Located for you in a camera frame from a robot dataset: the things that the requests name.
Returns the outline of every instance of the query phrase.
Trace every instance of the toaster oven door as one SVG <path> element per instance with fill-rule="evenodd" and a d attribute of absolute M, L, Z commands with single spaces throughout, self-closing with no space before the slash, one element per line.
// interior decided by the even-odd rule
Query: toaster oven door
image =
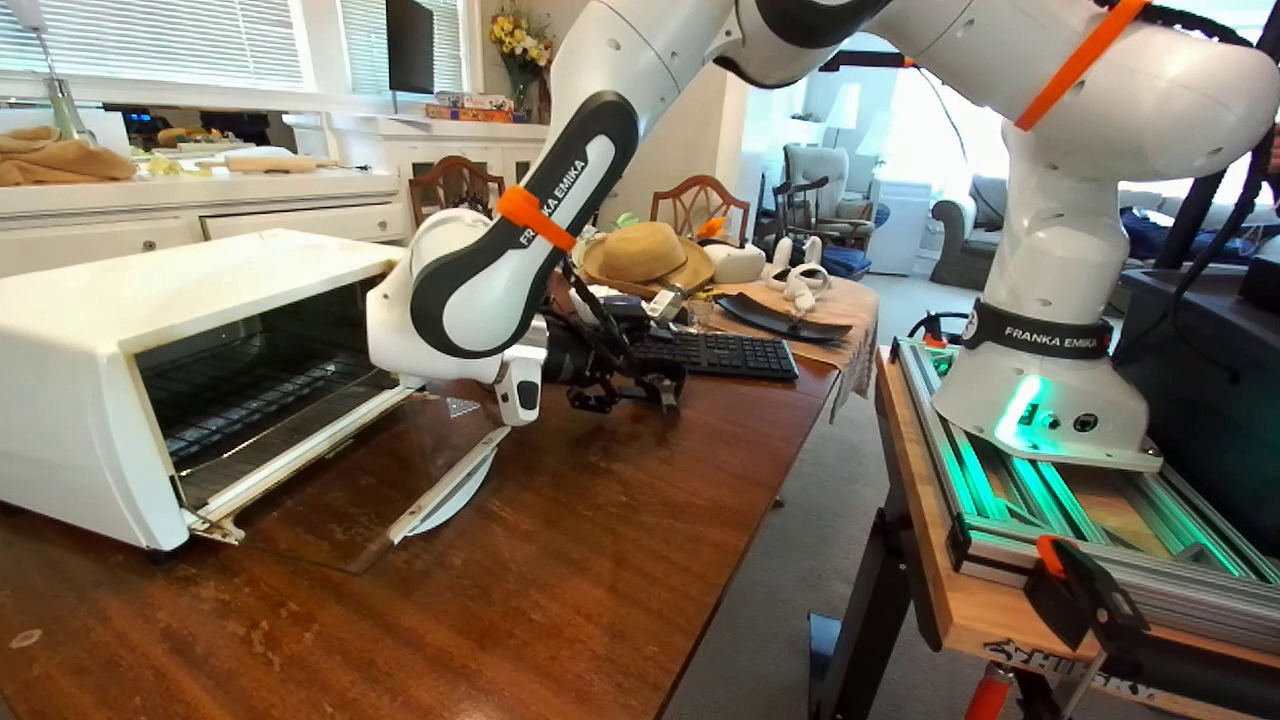
<path fill-rule="evenodd" d="M 344 285 L 136 354 L 189 511 L 398 388 L 366 364 L 366 288 Z"/>

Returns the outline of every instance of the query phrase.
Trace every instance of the keyboard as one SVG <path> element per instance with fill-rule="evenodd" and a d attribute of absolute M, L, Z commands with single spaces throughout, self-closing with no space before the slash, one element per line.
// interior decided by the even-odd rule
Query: keyboard
<path fill-rule="evenodd" d="M 778 334 L 671 333 L 630 344 L 635 361 L 677 361 L 688 374 L 796 381 L 792 344 Z"/>

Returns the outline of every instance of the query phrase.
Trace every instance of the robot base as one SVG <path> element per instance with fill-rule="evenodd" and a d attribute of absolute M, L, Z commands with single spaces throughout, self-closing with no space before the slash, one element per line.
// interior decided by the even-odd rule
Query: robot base
<path fill-rule="evenodd" d="M 988 445 L 1052 465 L 1155 471 L 1147 405 L 1109 361 L 1048 361 L 980 344 L 961 353 L 932 406 Z"/>

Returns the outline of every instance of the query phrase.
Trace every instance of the black cable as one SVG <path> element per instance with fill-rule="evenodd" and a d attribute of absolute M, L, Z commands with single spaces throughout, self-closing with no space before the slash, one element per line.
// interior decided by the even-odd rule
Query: black cable
<path fill-rule="evenodd" d="M 1271 17 L 1268 17 L 1255 48 L 1261 48 L 1262 57 L 1271 57 L 1271 62 L 1280 62 L 1280 0 L 1271 5 Z M 1118 361 L 1131 361 L 1134 353 L 1145 353 L 1145 344 L 1147 344 L 1162 324 L 1172 327 L 1172 334 L 1181 334 L 1177 311 L 1181 311 L 1189 288 L 1192 288 L 1192 285 L 1204 274 L 1204 267 L 1217 260 L 1217 250 L 1219 250 L 1219 249 L 1244 229 L 1244 219 L 1250 214 L 1255 194 L 1261 194 L 1261 185 L 1262 185 L 1262 172 L 1268 172 L 1268 159 L 1271 159 L 1271 142 L 1275 142 L 1275 122 L 1250 142 L 1249 177 L 1244 177 L 1244 188 L 1241 188 L 1241 194 L 1234 194 L 1224 229 L 1217 229 L 1217 235 L 1208 241 L 1208 249 L 1204 249 L 1204 250 L 1192 260 L 1192 267 L 1177 281 L 1177 288 L 1168 292 L 1159 317 L 1155 317 L 1147 327 L 1138 327 L 1138 333 L 1114 353 L 1114 364 L 1118 364 Z M 1224 172 L 1201 177 L 1201 180 L 1192 185 L 1192 194 L 1189 194 L 1183 203 L 1204 203 L 1204 188 L 1208 188 L 1208 201 L 1210 201 L 1219 177 L 1224 177 Z M 1201 361 L 1208 361 L 1210 368 L 1219 368 L 1219 371 L 1229 371 L 1229 374 L 1241 374 L 1234 364 L 1224 361 L 1224 354 L 1217 354 L 1210 346 L 1201 346 L 1201 344 L 1192 344 L 1192 339 L 1183 339 L 1183 346 L 1192 346 L 1192 353 L 1194 353 Z"/>
<path fill-rule="evenodd" d="M 925 76 L 925 84 L 928 84 L 928 92 L 932 92 L 932 100 L 935 100 L 935 106 L 942 110 L 942 120 L 946 120 L 946 129 L 951 129 L 951 134 L 954 134 L 954 147 L 961 147 L 961 159 L 965 159 L 965 166 L 973 165 L 973 154 L 968 154 L 968 142 L 965 142 L 965 130 L 961 130 L 961 122 L 954 122 L 954 117 L 951 117 L 951 106 L 946 106 L 946 100 L 942 100 L 942 92 L 939 92 L 939 84 L 935 84 L 935 76 L 932 71 L 925 71 L 925 67 L 917 67 L 921 76 Z M 997 229 L 1003 229 L 1003 213 L 997 208 L 997 201 L 988 201 L 985 194 L 985 188 L 974 185 L 974 180 L 968 180 L 968 194 L 997 219 Z"/>
<path fill-rule="evenodd" d="M 1159 27 L 1201 33 L 1201 37 L 1210 37 L 1210 41 L 1224 41 L 1224 45 L 1249 45 L 1234 27 L 1229 27 L 1229 24 L 1210 18 L 1210 17 L 1183 10 L 1183 7 L 1147 5 L 1147 7 L 1138 7 L 1134 18 L 1138 24 L 1159 24 Z"/>
<path fill-rule="evenodd" d="M 921 333 L 928 333 L 928 334 L 935 334 L 935 339 L 946 339 L 946 344 L 961 344 L 965 339 L 965 333 L 942 333 L 942 321 L 973 321 L 968 311 L 925 311 L 910 327 L 908 327 L 908 334 L 921 334 Z"/>

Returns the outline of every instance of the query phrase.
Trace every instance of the toaster oven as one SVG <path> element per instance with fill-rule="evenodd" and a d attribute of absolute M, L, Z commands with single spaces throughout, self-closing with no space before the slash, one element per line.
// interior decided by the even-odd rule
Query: toaster oven
<path fill-rule="evenodd" d="M 237 511 L 412 388 L 366 364 L 398 249 L 251 232 L 0 281 L 0 503 L 136 546 Z"/>

